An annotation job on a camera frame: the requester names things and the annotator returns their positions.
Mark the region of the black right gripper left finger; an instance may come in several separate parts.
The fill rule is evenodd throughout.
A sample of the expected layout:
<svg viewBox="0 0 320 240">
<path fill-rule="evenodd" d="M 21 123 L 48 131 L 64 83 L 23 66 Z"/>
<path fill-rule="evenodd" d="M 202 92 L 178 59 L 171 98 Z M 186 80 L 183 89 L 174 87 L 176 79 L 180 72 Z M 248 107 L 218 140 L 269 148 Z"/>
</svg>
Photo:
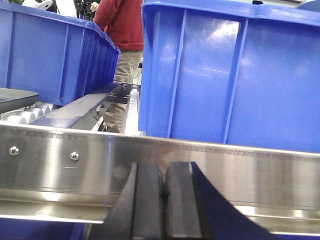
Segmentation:
<svg viewBox="0 0 320 240">
<path fill-rule="evenodd" d="M 116 203 L 102 224 L 94 224 L 90 240 L 165 239 L 163 178 L 154 162 L 131 165 Z"/>
</svg>

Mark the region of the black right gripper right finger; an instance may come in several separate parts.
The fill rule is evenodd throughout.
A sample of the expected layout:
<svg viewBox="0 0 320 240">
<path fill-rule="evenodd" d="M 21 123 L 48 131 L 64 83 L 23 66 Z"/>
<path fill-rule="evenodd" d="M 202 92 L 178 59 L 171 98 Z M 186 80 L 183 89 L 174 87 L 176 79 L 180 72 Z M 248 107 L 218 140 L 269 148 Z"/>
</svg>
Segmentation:
<svg viewBox="0 0 320 240">
<path fill-rule="evenodd" d="M 226 200 L 195 162 L 171 162 L 165 187 L 168 240 L 275 239 Z"/>
</svg>

